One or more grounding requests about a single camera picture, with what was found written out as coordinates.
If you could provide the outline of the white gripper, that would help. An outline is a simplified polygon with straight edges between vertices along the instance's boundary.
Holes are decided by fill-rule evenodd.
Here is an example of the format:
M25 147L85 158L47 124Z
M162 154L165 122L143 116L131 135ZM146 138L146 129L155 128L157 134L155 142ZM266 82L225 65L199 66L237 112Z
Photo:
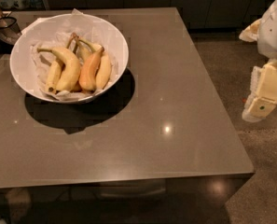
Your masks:
M245 42L256 42L261 19L252 22L239 35ZM242 119L259 122L277 106L277 60L271 59L262 67L254 66L250 80L250 94L244 104Z

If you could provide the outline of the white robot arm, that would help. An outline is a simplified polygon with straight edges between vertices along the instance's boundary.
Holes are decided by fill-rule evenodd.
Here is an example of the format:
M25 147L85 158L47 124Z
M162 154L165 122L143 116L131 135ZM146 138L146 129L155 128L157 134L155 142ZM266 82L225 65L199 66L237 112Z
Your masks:
M253 68L250 94L242 112L243 120L259 122L277 106L277 0L260 19L242 30L239 38L256 42L258 52L269 59L262 67Z

